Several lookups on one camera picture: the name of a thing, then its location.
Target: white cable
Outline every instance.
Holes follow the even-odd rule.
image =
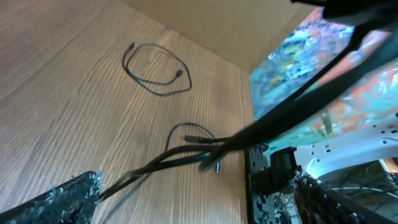
[[[359,190],[361,189],[361,187],[343,187],[342,190]],[[363,190],[373,190],[373,191],[377,191],[377,192],[384,192],[383,190],[380,189],[375,189],[375,188],[370,188],[370,187],[362,187]],[[394,195],[390,192],[386,192],[388,195],[394,197],[394,198],[398,198],[397,195]]]

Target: wood grain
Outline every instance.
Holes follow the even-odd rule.
[[[189,67],[193,88],[170,97],[150,94],[121,66],[131,42],[152,42]],[[133,72],[170,80],[182,66],[161,51],[143,49]],[[112,184],[164,150],[181,122],[217,136],[253,120],[249,76],[178,33],[118,1],[0,2],[0,211],[87,170],[104,170]],[[186,72],[172,86],[188,85]],[[170,147],[192,127],[176,130]],[[105,201],[101,223],[132,186]],[[246,223],[243,155],[222,161],[221,172],[198,164],[156,172],[110,223]]]

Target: wooden surface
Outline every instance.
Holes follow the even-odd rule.
[[[153,42],[188,65],[193,88],[158,97],[121,66],[131,42]],[[132,71],[170,80],[180,65],[144,49]],[[143,166],[164,150],[177,123],[202,124],[217,136],[253,120],[249,75],[119,1],[0,1],[0,211],[87,170],[104,183]],[[169,89],[188,85],[186,73]],[[180,128],[171,146],[183,144]],[[131,188],[105,201],[100,223]],[[111,223],[246,223],[243,155],[230,154],[221,172],[198,164],[156,172]]]
[[[289,0],[123,0],[253,71],[314,10]]]

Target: black metal bracket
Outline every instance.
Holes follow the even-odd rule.
[[[249,224],[273,224],[275,221],[274,198],[254,189],[254,177],[269,165],[263,155],[265,146],[254,146],[244,150],[244,170],[246,174],[246,203]]]

